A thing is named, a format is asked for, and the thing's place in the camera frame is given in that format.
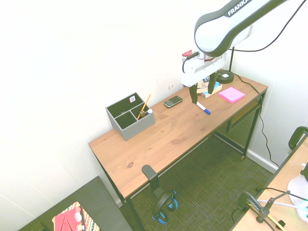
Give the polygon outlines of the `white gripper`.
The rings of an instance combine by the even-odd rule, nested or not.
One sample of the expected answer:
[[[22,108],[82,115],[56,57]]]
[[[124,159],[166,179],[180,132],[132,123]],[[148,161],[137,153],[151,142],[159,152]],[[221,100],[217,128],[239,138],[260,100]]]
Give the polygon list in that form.
[[[198,101],[197,85],[195,84],[208,76],[208,93],[212,94],[217,80],[216,71],[225,65],[226,60],[226,52],[218,57],[210,57],[201,51],[189,51],[182,56],[180,80],[184,86],[189,87],[192,103],[196,104]]]

